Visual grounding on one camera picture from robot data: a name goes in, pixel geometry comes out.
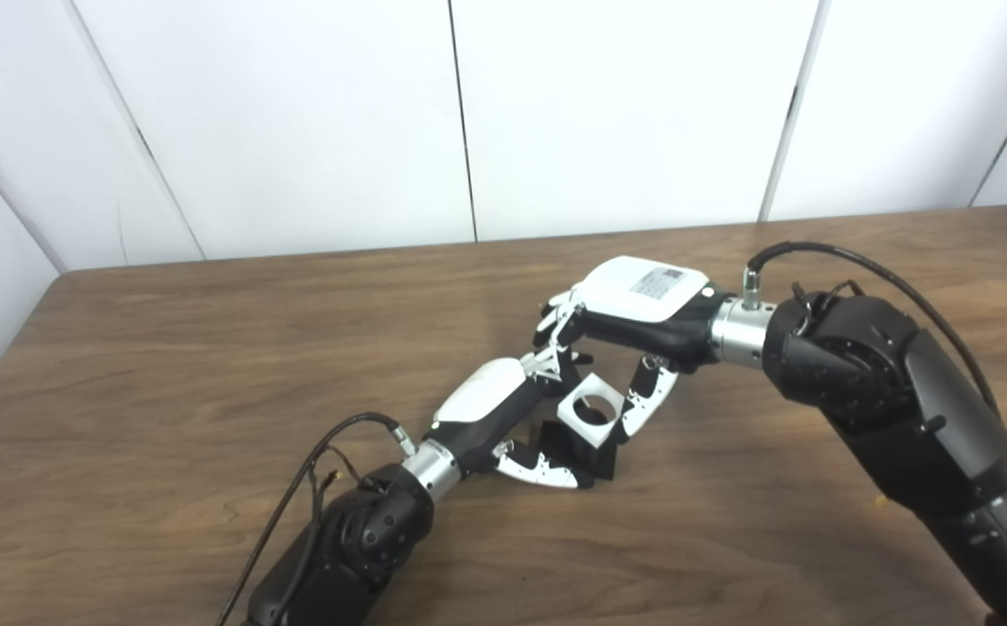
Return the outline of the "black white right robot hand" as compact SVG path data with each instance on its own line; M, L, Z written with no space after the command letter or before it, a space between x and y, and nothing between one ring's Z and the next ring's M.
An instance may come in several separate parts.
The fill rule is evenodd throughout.
M681 374L717 361L710 330L729 300L698 270L626 255L549 298L532 340L536 352L575 354L576 341L592 338L642 354L627 392L590 373L560 401L559 420L592 448L627 443Z

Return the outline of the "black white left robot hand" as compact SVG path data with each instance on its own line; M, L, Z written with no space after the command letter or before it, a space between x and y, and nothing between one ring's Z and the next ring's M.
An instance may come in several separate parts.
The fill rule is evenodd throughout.
M546 348L479 366L437 409L407 469L439 502L475 473L499 472L536 486L591 489L594 476L509 436L546 397L564 397L579 384L578 356Z

